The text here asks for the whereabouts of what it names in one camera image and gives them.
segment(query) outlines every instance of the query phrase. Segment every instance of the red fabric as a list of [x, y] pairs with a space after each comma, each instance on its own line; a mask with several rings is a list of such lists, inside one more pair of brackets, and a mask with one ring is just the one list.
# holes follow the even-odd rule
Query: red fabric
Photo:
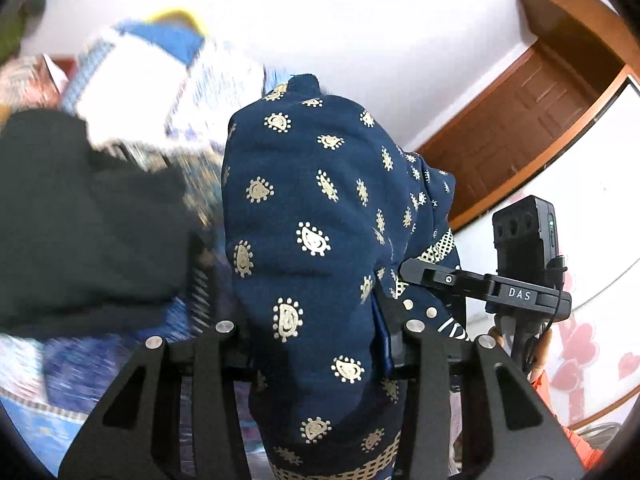
[[[551, 396], [549, 395], [549, 378], [546, 376], [546, 372], [542, 372], [542, 375], [532, 384], [533, 389], [537, 391], [538, 395], [542, 400], [545, 401], [546, 406], [549, 408], [551, 413], [554, 414], [556, 418], [556, 412], [551, 405]], [[580, 457], [582, 461], [582, 465], [586, 470], [591, 469], [595, 463], [602, 456], [602, 451], [598, 449], [592, 449], [591, 446], [578, 434], [575, 434], [573, 431], [568, 428], [562, 427], [564, 430], [564, 434], [569, 439], [569, 442], [572, 446], [574, 446], [575, 452]]]

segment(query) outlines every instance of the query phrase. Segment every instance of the metal screw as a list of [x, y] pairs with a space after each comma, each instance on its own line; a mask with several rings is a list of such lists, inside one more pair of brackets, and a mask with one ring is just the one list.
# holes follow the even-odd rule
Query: metal screw
[[411, 332], [420, 333], [424, 330], [424, 323], [421, 322], [419, 319], [410, 319], [409, 321], [406, 322], [406, 327]]
[[482, 348], [493, 348], [495, 346], [495, 339], [490, 335], [481, 335], [478, 338], [478, 343]]
[[150, 350], [155, 350], [162, 346], [162, 338], [159, 335], [153, 335], [145, 341], [145, 346]]
[[216, 323], [216, 331], [221, 334], [228, 334], [234, 329], [234, 324], [232, 321], [223, 320]]

